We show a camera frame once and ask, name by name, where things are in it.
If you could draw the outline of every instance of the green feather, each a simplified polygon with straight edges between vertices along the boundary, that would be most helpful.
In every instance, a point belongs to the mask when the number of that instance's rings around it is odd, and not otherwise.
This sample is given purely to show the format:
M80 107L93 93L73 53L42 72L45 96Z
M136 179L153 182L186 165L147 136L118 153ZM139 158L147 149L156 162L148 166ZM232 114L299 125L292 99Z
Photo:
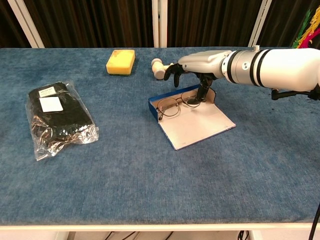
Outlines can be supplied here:
M297 46L299 45L299 40L301 39L303 33L304 33L304 30L306 29L306 26L309 22L309 19L310 19L310 14L311 14L311 10L309 9L307 12L306 12L306 15L305 15L305 18L304 18L304 21L303 21L303 24L302 24L302 28L298 34L298 37L296 38L296 40L294 41L292 47L293 48L297 48Z

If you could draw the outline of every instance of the cable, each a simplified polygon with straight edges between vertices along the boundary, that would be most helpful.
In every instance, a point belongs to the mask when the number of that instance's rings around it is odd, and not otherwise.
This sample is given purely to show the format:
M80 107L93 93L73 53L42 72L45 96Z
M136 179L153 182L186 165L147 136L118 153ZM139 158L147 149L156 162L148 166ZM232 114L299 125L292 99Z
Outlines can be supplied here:
M243 240L244 239L244 233L245 231L240 231L238 234L238 239L237 240Z
M245 239L244 239L244 234L245 234L245 231L240 231L239 234L238 234L238 239L237 240L247 240L248 237L249 237L249 231L246 231L246 236L245 236Z
M249 231L246 231L246 237L245 237L245 239L244 239L244 240L247 240L247 239L248 239L248 237L249 237Z
M314 216L312 228L311 228L310 235L309 235L309 240L313 240L313 239L314 239L314 235L315 235L315 231L316 231L316 226L317 226L319 217L320 217L320 203L319 203L318 209L317 209L317 211L316 211L316 213L315 213L315 216Z
M133 231L132 233L130 233L128 236L126 236L125 238L123 238L122 240L126 240L127 238L129 238L132 234L134 234L135 231Z
M113 231L111 231L110 233L109 233L109 235L108 236L106 236L106 238L104 239L104 240L107 240L109 237L110 237L110 235L113 233Z
M132 240L138 239L139 234L140 234L140 231L137 232L137 234L132 238Z
M171 237L171 235L173 234L174 232L172 231L170 234L169 234L169 236L167 236L166 237L166 239L165 240L168 240L170 237Z

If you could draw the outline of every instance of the plastic bag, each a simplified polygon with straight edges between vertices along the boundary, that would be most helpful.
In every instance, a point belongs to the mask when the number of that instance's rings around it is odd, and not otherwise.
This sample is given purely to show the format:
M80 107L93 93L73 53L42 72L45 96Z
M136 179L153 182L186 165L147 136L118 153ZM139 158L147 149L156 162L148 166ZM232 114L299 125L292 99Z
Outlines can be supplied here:
M99 128L72 82L56 82L30 91L26 111L37 161L55 156L68 144L99 139Z

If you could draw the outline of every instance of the sponge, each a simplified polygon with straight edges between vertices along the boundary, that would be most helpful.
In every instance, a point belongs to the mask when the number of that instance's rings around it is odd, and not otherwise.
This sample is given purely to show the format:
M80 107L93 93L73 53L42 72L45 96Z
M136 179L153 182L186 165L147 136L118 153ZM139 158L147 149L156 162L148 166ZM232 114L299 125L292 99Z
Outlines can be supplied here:
M112 52L108 62L106 63L106 71L110 75L131 74L135 61L135 50L132 49L116 49Z

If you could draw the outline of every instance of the black cable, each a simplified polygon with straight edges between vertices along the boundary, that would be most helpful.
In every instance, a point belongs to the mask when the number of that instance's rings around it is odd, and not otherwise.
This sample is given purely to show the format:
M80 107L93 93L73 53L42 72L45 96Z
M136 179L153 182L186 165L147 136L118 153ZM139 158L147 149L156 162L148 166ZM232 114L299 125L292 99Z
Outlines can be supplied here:
M244 240L247 240L247 239L248 239L248 237L249 237L249 231L246 231L246 237L245 237L245 239L244 239Z
M122 240L126 240L127 238L129 238L132 234L134 234L135 231L133 231L132 233L130 233L128 236L126 236L125 238L123 238Z
M106 236L106 238L104 239L104 240L107 240L109 237L110 237L110 235L113 233L113 231L111 231L110 233L109 233L109 235L108 236Z
M245 231L240 231L238 234L238 239L237 240L243 240L244 239L244 233Z
M170 237L171 237L171 235L173 234L174 232L172 231L170 234L169 234L169 236L167 236L166 237L166 239L165 240L168 240Z
M313 240L314 239L314 235L315 235L315 231L316 231L316 227L317 227L317 223L318 223L319 217L320 217L320 203L319 203L318 209L317 209L317 211L315 213L315 216L314 216L312 228L311 228L310 235L309 235L309 240Z

